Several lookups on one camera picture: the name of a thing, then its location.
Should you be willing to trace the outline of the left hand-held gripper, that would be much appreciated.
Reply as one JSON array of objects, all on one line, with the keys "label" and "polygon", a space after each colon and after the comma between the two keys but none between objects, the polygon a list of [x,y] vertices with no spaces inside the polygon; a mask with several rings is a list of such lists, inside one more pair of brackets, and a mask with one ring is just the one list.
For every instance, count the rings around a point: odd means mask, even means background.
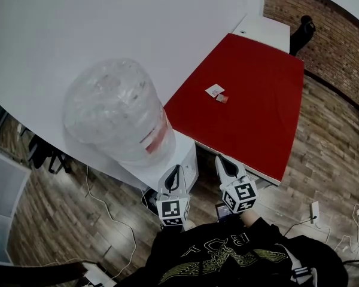
[{"label": "left hand-held gripper", "polygon": [[158,190],[156,206],[163,226],[184,225],[190,210],[184,168],[179,164],[169,168],[160,178]]}]

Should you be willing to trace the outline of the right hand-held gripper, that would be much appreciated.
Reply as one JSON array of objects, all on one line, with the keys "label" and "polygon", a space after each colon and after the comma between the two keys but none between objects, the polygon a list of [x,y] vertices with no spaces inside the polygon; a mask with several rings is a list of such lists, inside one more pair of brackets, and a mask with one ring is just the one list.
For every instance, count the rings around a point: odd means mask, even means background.
[{"label": "right hand-held gripper", "polygon": [[215,167],[220,180],[222,201],[232,213],[251,209],[258,197],[257,187],[244,165],[232,157],[217,155]]}]

